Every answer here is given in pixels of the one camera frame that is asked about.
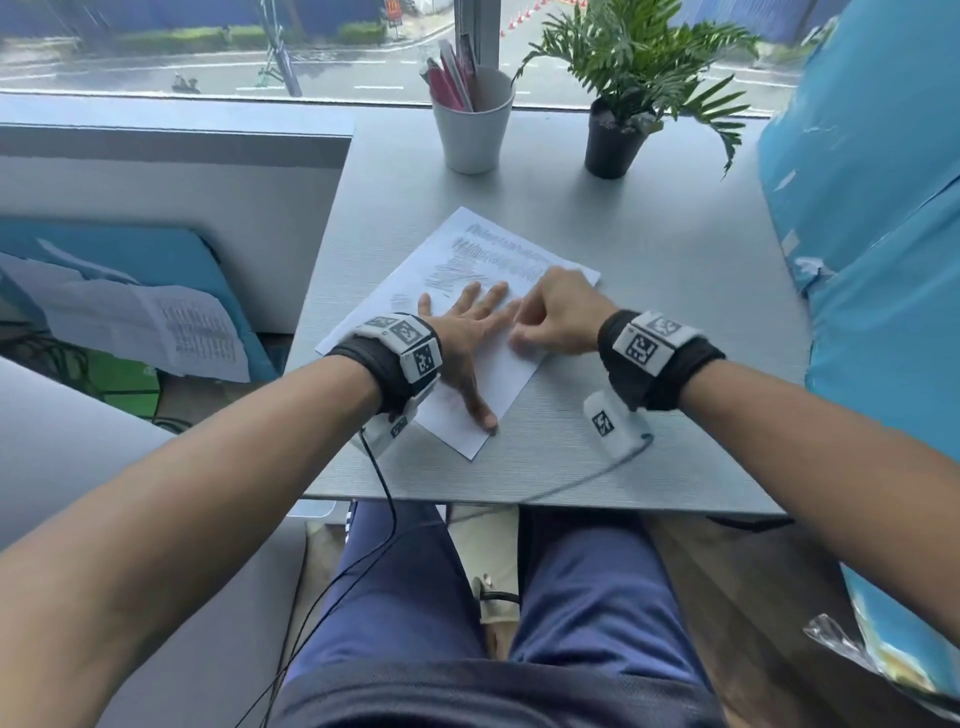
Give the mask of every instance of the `leg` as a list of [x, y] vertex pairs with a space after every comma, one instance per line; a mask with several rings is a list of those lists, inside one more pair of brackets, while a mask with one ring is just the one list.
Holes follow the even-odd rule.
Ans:
[[639, 514], [520, 507], [520, 626], [511, 659], [709, 689]]
[[[398, 501], [396, 516], [394, 545], [366, 576], [357, 578], [375, 556], [361, 561], [330, 588], [325, 615], [347, 590], [349, 594], [303, 647], [287, 680], [345, 660], [420, 662], [487, 656], [480, 609], [436, 506]], [[385, 501], [354, 504], [337, 573], [381, 544], [390, 534], [391, 522]]]

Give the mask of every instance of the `hand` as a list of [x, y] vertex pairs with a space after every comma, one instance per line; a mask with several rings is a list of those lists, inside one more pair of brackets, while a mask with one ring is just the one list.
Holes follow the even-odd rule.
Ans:
[[580, 271], [553, 266], [520, 304], [510, 343], [556, 353], [595, 352], [600, 327], [618, 310]]
[[520, 301], [511, 301], [497, 308], [507, 295], [507, 284], [500, 281], [477, 301], [480, 283], [474, 281], [460, 294], [457, 303], [443, 316], [430, 315], [430, 294], [424, 293], [417, 303], [417, 313], [437, 331], [444, 350], [440, 379], [464, 398], [467, 412], [488, 432], [496, 429], [496, 415], [480, 397], [473, 371], [473, 353], [495, 331], [505, 328], [516, 316]]

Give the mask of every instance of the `forearm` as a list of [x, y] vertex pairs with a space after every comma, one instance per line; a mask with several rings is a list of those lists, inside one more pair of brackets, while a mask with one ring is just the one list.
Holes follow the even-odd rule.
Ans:
[[62, 625], [64, 665], [106, 654], [117, 674], [105, 679], [122, 680], [231, 579], [378, 406], [366, 369], [322, 359], [171, 440], [9, 548], [0, 674], [28, 646], [18, 635]]
[[689, 381], [681, 408], [840, 559], [960, 643], [960, 466], [727, 361]]

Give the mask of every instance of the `black plant pot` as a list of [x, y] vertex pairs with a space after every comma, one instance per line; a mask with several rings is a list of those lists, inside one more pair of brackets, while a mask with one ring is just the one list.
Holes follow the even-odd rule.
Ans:
[[636, 127], [618, 125], [603, 99], [590, 104], [589, 124], [587, 170], [603, 180], [619, 180], [634, 163], [647, 135]]

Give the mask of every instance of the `document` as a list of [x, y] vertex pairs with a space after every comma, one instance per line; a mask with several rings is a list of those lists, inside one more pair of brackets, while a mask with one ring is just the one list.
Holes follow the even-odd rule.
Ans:
[[61, 341], [173, 375], [250, 381], [236, 327], [204, 291], [85, 280], [72, 268], [2, 253], [0, 272], [30, 296]]
[[[510, 286], [506, 305], [529, 293], [552, 265], [578, 268], [593, 285], [600, 279], [597, 271], [553, 255], [461, 207], [317, 345], [317, 352], [326, 354], [378, 314], [417, 313], [417, 300], [424, 292], [430, 294], [433, 315], [441, 315], [471, 281], [479, 280], [486, 292], [506, 280]], [[507, 336], [508, 331], [502, 331], [485, 342], [474, 362], [480, 395], [498, 419], [507, 414], [542, 359], [519, 356], [507, 345]], [[442, 382], [420, 405], [416, 421], [470, 460], [489, 437], [473, 421], [460, 395]]]

